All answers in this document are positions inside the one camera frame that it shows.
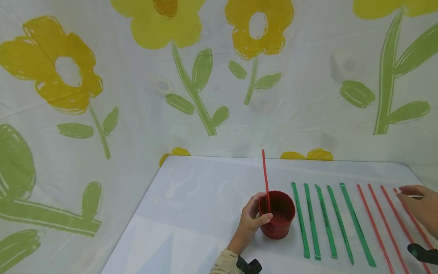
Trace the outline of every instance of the hand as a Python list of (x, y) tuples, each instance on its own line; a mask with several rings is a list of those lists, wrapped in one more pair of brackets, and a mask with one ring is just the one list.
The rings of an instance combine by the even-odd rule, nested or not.
[(271, 221), (272, 213), (263, 214), (259, 218), (255, 218), (258, 213), (258, 200), (264, 196), (266, 196), (265, 192), (257, 193), (251, 197), (247, 205), (242, 209), (239, 226), (227, 247), (229, 251), (237, 255), (242, 254), (243, 250), (254, 238), (256, 231), (262, 225)]
[(438, 239), (438, 192), (422, 185), (406, 185), (399, 189), (401, 193), (397, 193), (397, 197), (400, 201), (424, 228)]

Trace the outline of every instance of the white fabric wall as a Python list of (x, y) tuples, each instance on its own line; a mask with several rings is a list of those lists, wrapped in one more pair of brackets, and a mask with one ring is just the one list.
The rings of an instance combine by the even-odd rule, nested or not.
[[(259, 76), (281, 72), (282, 77), (266, 91), (255, 90), (246, 106), (243, 101), (253, 61), (236, 54), (233, 26), (224, 12), (226, 4), (206, 0), (198, 12), (202, 23), (199, 41), (178, 48), (190, 76), (198, 52), (212, 51), (212, 72), (199, 95), (210, 116), (220, 106), (227, 106), (230, 114), (216, 128), (217, 135), (208, 136), (196, 111), (186, 115), (166, 102), (167, 93), (190, 101), (171, 44), (156, 50), (138, 45), (131, 33), (131, 19), (116, 11), (109, 0), (0, 2), (0, 43), (23, 36), (25, 22), (53, 16), (66, 34), (77, 34), (95, 55), (94, 72), (102, 79), (103, 91), (90, 102), (100, 122), (114, 107), (119, 111), (117, 127), (106, 137), (111, 152), (106, 159), (97, 130), (90, 138), (78, 139), (63, 136), (57, 129), (63, 123), (94, 127), (89, 110), (79, 115), (61, 113), (36, 92), (35, 81), (14, 77), (2, 64), (0, 124), (10, 125), (24, 138), (36, 170), (28, 201), (81, 214), (88, 183), (97, 181), (102, 189), (94, 217), (102, 224), (94, 237), (0, 214), (0, 240), (36, 230), (38, 237), (33, 237), (40, 244), (6, 273), (99, 273), (159, 169), (160, 159), (172, 154), (175, 147), (183, 149), (175, 149), (174, 154), (225, 157), (260, 157), (264, 148), (268, 158), (280, 158), (287, 151), (306, 156), (320, 148), (326, 151), (323, 155), (329, 151), (334, 160), (400, 162), (425, 184), (438, 186), (438, 56), (396, 79), (392, 101), (395, 110), (424, 100), (430, 112), (415, 121), (390, 125), (386, 134), (373, 135), (381, 50), (397, 12), (364, 20), (353, 13), (350, 0), (294, 0), (294, 18), (283, 33), (283, 50), (276, 55), (261, 53), (258, 58)], [(398, 56), (437, 22), (437, 12), (403, 16)], [(246, 79), (233, 76), (228, 69), (230, 60), (245, 69)], [(345, 62), (354, 63), (354, 69), (339, 70)], [(376, 100), (363, 109), (353, 106), (339, 92), (345, 80), (361, 81)], [(6, 257), (0, 253), (0, 260)]]

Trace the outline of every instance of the red straw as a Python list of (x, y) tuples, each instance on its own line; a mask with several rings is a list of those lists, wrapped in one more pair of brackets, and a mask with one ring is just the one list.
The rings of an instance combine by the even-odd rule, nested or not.
[[(400, 224), (400, 226), (402, 227), (403, 232), (405, 233), (405, 235), (406, 235), (406, 237), (408, 238), (409, 242), (412, 244), (412, 243), (413, 243), (413, 238), (412, 238), (412, 236), (410, 235), (409, 231), (407, 230), (405, 224), (403, 223), (402, 218), (400, 217), (399, 213), (397, 212), (396, 207), (395, 207), (394, 204), (392, 203), (392, 201), (391, 201), (391, 199), (390, 199), (388, 193), (386, 192), (386, 189), (385, 189), (382, 185), (380, 186), (380, 188), (382, 189), (383, 194), (385, 195), (386, 200), (387, 200), (388, 203), (389, 203), (389, 206), (391, 207), (392, 211), (394, 212), (394, 215), (396, 216), (397, 221), (399, 221), (399, 224)], [(426, 263), (423, 263), (423, 267), (424, 267), (424, 269), (426, 270), (427, 274), (432, 274), (431, 270), (430, 270), (429, 267), (426, 265)]]
[(368, 217), (370, 218), (371, 224), (373, 225), (374, 233), (376, 234), (377, 240), (379, 241), (380, 248), (382, 249), (383, 255), (385, 256), (386, 263), (388, 265), (389, 271), (391, 274), (394, 274), (394, 269), (392, 268), (391, 261), (389, 260), (388, 253), (386, 252), (385, 246), (383, 245), (382, 238), (380, 237), (379, 231), (377, 230), (376, 223), (374, 222), (373, 216), (371, 215), (370, 208), (368, 207), (368, 203), (365, 200), (364, 193), (362, 192), (362, 188), (360, 188), (360, 184), (357, 184), (357, 189), (359, 189), (360, 196), (362, 201), (364, 202), (365, 209), (367, 210)]
[(421, 226), (418, 224), (417, 220), (413, 217), (413, 215), (409, 212), (409, 210), (407, 209), (407, 207), (405, 206), (404, 203), (401, 203), (403, 208), (405, 209), (406, 213), (408, 213), (409, 218), (411, 219), (411, 221), (413, 222), (413, 224), (415, 225), (415, 227), (418, 230), (418, 233), (421, 235), (421, 237), (423, 238), (423, 240), (426, 242), (427, 246), (429, 247), (429, 249), (434, 249), (431, 241), (429, 241), (429, 239), (427, 238), (426, 234), (424, 233), (424, 231), (421, 229)]
[(377, 209), (379, 210), (380, 216), (382, 217), (383, 222), (385, 223), (386, 230), (388, 231), (389, 237), (391, 238), (392, 244), (394, 245), (394, 249), (395, 249), (396, 252), (397, 252), (397, 256), (398, 256), (399, 259), (400, 259), (400, 262), (401, 262), (401, 264), (402, 264), (402, 266), (403, 266), (403, 269), (404, 269), (404, 271), (405, 271), (406, 274), (409, 274), (408, 267), (406, 266), (405, 261), (403, 260), (402, 254), (401, 254), (401, 252), (400, 252), (400, 250), (399, 250), (399, 247), (397, 246), (396, 239), (394, 239), (394, 235), (392, 235), (391, 229), (389, 228), (388, 221), (386, 220), (386, 217), (385, 217), (385, 215), (383, 214), (382, 208), (380, 207), (379, 201), (377, 200), (377, 197), (376, 197), (376, 195), (374, 194), (374, 190), (373, 190), (373, 188), (371, 187), (371, 184), (368, 184), (368, 188), (370, 189), (371, 194), (373, 195), (374, 202), (376, 203), (376, 206), (377, 206)]
[(263, 157), (263, 171), (265, 173), (265, 185), (266, 185), (266, 198), (268, 198), (268, 212), (271, 212), (271, 201), (269, 200), (269, 187), (268, 187), (268, 175), (266, 174), (266, 161), (265, 161), (265, 150), (261, 150), (261, 155)]

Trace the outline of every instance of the green straw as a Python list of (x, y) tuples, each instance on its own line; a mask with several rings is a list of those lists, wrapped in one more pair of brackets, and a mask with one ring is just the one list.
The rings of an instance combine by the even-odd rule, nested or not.
[(356, 212), (354, 212), (353, 204), (351, 203), (350, 197), (348, 196), (347, 189), (344, 183), (340, 183), (342, 194), (344, 195), (345, 202), (347, 203), (348, 210), (350, 211), (351, 218), (353, 219), (354, 226), (356, 227), (357, 235), (359, 236), (360, 243), (364, 249), (365, 256), (367, 258), (368, 264), (372, 267), (377, 267), (376, 262), (373, 259), (370, 248), (368, 247), (367, 241), (365, 239), (364, 232), (360, 228), (359, 220), (357, 219)]
[(310, 259), (310, 249), (309, 243), (307, 242), (307, 234), (306, 227), (304, 226), (303, 213), (301, 211), (300, 197), (298, 195), (297, 186), (295, 185), (295, 183), (291, 183), (291, 185), (293, 188), (293, 195), (295, 196), (295, 203), (297, 205), (298, 220), (300, 221), (301, 237), (303, 238), (304, 245), (304, 258)]
[(350, 243), (348, 242), (347, 233), (345, 232), (344, 222), (342, 221), (341, 213), (339, 212), (338, 203), (335, 199), (335, 194), (332, 188), (327, 186), (328, 193), (330, 194), (330, 199), (332, 200), (333, 208), (335, 209), (336, 218), (338, 219), (339, 227), (341, 228), (342, 238), (344, 238), (345, 248), (347, 249), (348, 257), (350, 258), (351, 264), (354, 264), (353, 253), (351, 252)]
[(319, 203), (321, 204), (322, 215), (324, 216), (325, 230), (327, 231), (328, 241), (330, 243), (330, 249), (332, 251), (332, 258), (338, 258), (338, 252), (336, 251), (335, 239), (333, 238), (332, 228), (330, 227), (330, 220), (327, 216), (327, 210), (325, 209), (324, 197), (322, 196), (321, 188), (315, 185), (318, 192)]
[(315, 248), (315, 260), (321, 260), (321, 251), (319, 250), (318, 234), (316, 233), (315, 219), (313, 216), (312, 200), (310, 199), (309, 184), (304, 184), (304, 190), (307, 198), (307, 208), (309, 209), (310, 227), (312, 229), (313, 247)]

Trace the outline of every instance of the wrist strap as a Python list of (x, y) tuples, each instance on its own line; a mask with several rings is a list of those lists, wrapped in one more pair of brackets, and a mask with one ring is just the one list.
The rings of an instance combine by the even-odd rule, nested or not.
[(426, 250), (416, 243), (408, 245), (408, 251), (420, 262), (438, 264), (438, 250)]
[(239, 256), (237, 258), (236, 266), (245, 274), (259, 274), (261, 271), (261, 265), (256, 259), (252, 260), (250, 263), (247, 263), (242, 257)]

